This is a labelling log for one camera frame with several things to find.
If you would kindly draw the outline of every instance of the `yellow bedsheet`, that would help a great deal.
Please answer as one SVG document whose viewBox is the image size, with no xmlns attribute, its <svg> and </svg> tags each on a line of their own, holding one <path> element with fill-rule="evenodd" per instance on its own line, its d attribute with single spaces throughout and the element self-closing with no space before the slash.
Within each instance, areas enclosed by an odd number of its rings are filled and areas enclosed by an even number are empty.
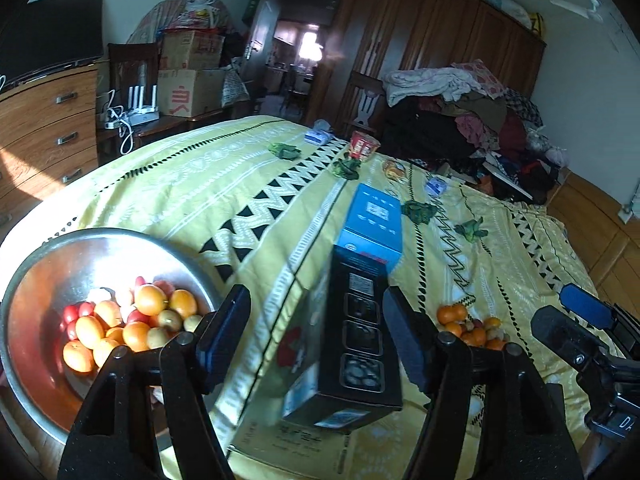
<svg viewBox="0 0 640 480">
<path fill-rule="evenodd" d="M 499 202 L 450 182 L 430 198 L 425 171 L 404 163 L 405 178 L 389 180 L 386 156 L 375 155 L 358 181 L 336 178 L 326 168 L 346 144 L 315 147 L 302 126 L 266 116 L 218 124 L 162 140 L 135 151 L 72 184 L 40 205 L 0 248 L 0 274 L 8 280 L 32 250 L 48 238 L 76 229 L 120 227 L 164 238 L 192 256 L 222 293 L 235 283 L 251 291 L 252 317 L 212 411 L 223 447 L 236 430 L 305 289 L 319 277 L 360 183 L 438 206 L 429 225 L 403 218 L 404 253 L 390 277 L 415 309 L 432 317 L 439 306 L 464 301 L 472 316 L 497 316 L 547 381 L 564 386 L 567 424 L 580 444 L 587 397 L 575 374 L 530 334 L 533 313 L 559 306 L 563 284 L 595 294 L 583 264 L 562 234 L 562 224 L 542 210 Z M 279 160 L 270 142 L 294 144 L 302 158 Z M 473 244 L 454 226 L 482 217 L 489 234 Z M 5 282 L 0 282 L 0 294 Z M 404 381 L 405 409 L 358 432 L 351 477 L 401 477 L 420 431 L 425 397 Z M 472 472 L 480 427 L 468 426 L 459 476 Z M 177 475 L 171 450 L 163 453 Z M 244 460 L 255 478 L 292 478 Z"/>
</svg>

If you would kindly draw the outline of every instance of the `wooden headboard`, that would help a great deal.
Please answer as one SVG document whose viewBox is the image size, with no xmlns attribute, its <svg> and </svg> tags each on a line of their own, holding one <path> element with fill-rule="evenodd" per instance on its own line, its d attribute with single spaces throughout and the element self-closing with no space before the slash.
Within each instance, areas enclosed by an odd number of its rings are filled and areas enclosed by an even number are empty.
<svg viewBox="0 0 640 480">
<path fill-rule="evenodd" d="M 640 221 L 623 224 L 620 204 L 575 173 L 553 195 L 548 213 L 564 223 L 600 299 L 640 319 Z"/>
</svg>

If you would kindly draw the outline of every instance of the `television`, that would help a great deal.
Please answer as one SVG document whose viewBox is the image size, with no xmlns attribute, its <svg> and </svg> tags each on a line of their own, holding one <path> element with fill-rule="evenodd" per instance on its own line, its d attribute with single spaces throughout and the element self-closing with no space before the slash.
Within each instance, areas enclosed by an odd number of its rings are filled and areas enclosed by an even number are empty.
<svg viewBox="0 0 640 480">
<path fill-rule="evenodd" d="M 0 36 L 3 91 L 104 54 L 102 0 L 37 0 L 23 6 Z"/>
</svg>

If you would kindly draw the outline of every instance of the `green leafy vegetable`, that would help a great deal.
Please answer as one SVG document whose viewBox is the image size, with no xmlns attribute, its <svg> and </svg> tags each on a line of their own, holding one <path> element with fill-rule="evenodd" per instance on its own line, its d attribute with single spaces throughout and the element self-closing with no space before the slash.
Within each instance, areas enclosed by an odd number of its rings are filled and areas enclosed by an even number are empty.
<svg viewBox="0 0 640 480">
<path fill-rule="evenodd" d="M 360 175 L 360 161 L 357 158 L 345 155 L 334 162 L 331 172 L 338 178 L 346 178 L 347 180 L 358 180 Z"/>
<path fill-rule="evenodd" d="M 408 216 L 416 225 L 429 224 L 438 212 L 438 208 L 431 204 L 409 200 L 402 204 L 402 214 Z"/>
<path fill-rule="evenodd" d="M 484 221 L 482 217 L 479 220 L 470 220 L 463 224 L 456 225 L 455 230 L 459 235 L 463 235 L 466 241 L 472 244 L 480 238 L 484 238 L 489 231 L 480 228 L 480 224 Z"/>
<path fill-rule="evenodd" d="M 284 144 L 283 142 L 274 142 L 269 145 L 269 151 L 278 158 L 284 160 L 295 160 L 300 156 L 300 150 L 290 144 Z"/>
</svg>

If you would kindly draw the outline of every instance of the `metal bowl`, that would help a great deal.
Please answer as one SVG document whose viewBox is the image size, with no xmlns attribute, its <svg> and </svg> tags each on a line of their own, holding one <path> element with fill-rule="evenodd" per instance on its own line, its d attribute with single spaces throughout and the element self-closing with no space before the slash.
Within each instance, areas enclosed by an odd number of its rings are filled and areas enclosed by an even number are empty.
<svg viewBox="0 0 640 480">
<path fill-rule="evenodd" d="M 31 418 L 63 444 L 94 376 L 78 376 L 62 361 L 62 310 L 92 288 L 132 286 L 136 276 L 190 291 L 201 314 L 222 303 L 194 262 L 166 243 L 124 229 L 84 229 L 56 238 L 31 253 L 9 283 L 0 306 L 4 371 Z"/>
</svg>

